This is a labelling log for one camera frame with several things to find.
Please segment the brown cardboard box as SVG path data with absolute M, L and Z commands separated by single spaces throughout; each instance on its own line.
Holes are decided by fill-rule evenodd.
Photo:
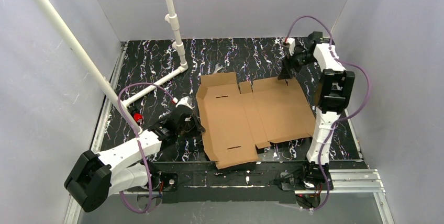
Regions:
M 315 116 L 296 79 L 203 75 L 196 99 L 204 151 L 219 170 L 256 162 L 259 149 L 314 134 Z

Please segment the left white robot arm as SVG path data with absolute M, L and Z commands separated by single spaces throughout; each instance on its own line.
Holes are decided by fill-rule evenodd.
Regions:
M 109 196 L 134 187 L 147 187 L 148 194 L 160 201 L 163 191 L 177 189 L 178 175 L 160 170 L 148 156 L 183 137 L 196 138 L 204 132 L 194 110 L 178 105 L 137 138 L 99 153 L 83 152 L 64 187 L 84 212 L 92 212 Z

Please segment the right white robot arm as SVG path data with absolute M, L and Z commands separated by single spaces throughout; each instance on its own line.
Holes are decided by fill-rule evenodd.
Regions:
M 320 190 L 328 184 L 329 149 L 337 121 L 347 108 L 354 85 L 355 74 L 348 71 L 336 54 L 332 39 L 315 31 L 309 36 L 309 46 L 304 47 L 294 38 L 283 39 L 285 57 L 282 59 L 280 80 L 293 77 L 293 72 L 312 63 L 317 63 L 321 74 L 315 93 L 316 123 L 306 163 L 298 173 L 297 181 L 306 189 Z

